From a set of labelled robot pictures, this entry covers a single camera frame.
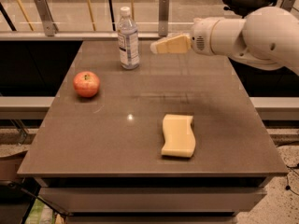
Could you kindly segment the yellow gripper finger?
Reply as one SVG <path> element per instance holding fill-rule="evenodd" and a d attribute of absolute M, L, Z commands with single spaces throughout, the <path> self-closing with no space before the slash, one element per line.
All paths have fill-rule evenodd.
<path fill-rule="evenodd" d="M 175 38 L 186 38 L 186 39 L 190 39 L 189 34 L 187 33 L 173 33 L 171 35 L 169 35 L 167 38 L 169 39 L 175 39 Z"/>
<path fill-rule="evenodd" d="M 169 39 L 161 38 L 150 44 L 150 50 L 154 54 L 180 54 L 187 53 L 191 49 L 191 41 L 186 38 Z"/>

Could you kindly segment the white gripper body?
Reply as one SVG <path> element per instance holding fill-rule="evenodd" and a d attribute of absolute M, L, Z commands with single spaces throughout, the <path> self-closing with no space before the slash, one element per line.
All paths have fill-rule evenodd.
<path fill-rule="evenodd" d="M 190 30 L 192 49 L 202 55 L 220 55 L 223 17 L 195 18 Z"/>

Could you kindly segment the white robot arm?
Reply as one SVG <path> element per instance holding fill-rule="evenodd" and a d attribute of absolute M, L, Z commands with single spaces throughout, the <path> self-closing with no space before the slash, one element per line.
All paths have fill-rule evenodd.
<path fill-rule="evenodd" d="M 279 7 L 262 7 L 244 19 L 196 18 L 188 35 L 170 35 L 150 45 L 155 54 L 223 55 L 262 70 L 286 67 L 299 75 L 299 20 Z"/>

